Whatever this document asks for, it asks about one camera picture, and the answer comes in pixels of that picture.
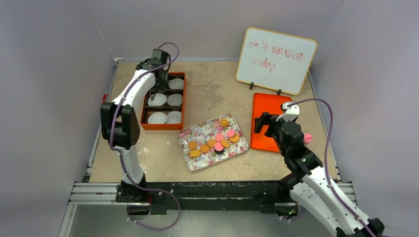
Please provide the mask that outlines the flower shaped yellow cookie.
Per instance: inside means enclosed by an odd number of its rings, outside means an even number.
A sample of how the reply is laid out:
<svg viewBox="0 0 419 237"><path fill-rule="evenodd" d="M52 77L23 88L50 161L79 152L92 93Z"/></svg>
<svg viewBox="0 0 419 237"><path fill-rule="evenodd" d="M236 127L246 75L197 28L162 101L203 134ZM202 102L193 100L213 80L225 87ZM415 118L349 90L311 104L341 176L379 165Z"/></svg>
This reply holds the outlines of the flower shaped yellow cookie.
<svg viewBox="0 0 419 237"><path fill-rule="evenodd" d="M227 126L229 125L229 120L228 120L228 119L226 119L226 118L220 119L220 120L219 120L219 124L220 124L220 126L222 126L222 127L227 127Z"/></svg>

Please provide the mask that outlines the metal serving tongs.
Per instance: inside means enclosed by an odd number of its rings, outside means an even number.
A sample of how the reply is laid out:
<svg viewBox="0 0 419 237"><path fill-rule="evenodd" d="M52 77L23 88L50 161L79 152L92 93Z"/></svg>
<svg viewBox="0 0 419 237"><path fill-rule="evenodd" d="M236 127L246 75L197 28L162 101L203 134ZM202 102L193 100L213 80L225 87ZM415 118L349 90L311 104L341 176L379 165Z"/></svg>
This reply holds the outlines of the metal serving tongs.
<svg viewBox="0 0 419 237"><path fill-rule="evenodd" d="M155 99L157 93L165 91L165 84L163 82L157 82L151 89L150 89L150 96L149 98L151 101Z"/></svg>

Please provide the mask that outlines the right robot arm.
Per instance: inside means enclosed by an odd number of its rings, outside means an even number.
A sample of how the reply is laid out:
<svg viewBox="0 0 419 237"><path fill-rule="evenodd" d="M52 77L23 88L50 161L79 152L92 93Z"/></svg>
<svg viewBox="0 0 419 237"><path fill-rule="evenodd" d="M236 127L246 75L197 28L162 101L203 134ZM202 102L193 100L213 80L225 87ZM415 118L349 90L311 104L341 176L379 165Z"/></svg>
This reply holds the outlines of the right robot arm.
<svg viewBox="0 0 419 237"><path fill-rule="evenodd" d="M280 199L302 205L333 237L382 236L382 221L361 211L330 178L326 167L307 147L312 139L294 119L264 112L254 119L253 130L260 133L264 126L268 127L264 135L273 138L292 172L277 188Z"/></svg>

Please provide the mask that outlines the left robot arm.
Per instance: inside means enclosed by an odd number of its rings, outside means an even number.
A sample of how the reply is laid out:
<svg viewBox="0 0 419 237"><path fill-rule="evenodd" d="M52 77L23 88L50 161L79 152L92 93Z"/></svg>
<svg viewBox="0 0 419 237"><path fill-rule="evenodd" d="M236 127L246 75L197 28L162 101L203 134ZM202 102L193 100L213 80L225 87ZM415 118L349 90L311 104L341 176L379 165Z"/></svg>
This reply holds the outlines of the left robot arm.
<svg viewBox="0 0 419 237"><path fill-rule="evenodd" d="M136 66L133 78L122 93L100 107L102 137L118 155L123 172L121 183L117 185L116 201L141 202L147 197L147 188L143 186L145 175L136 150L140 125L135 110L144 97L154 98L167 90L170 61L169 53L154 49L150 58Z"/></svg>

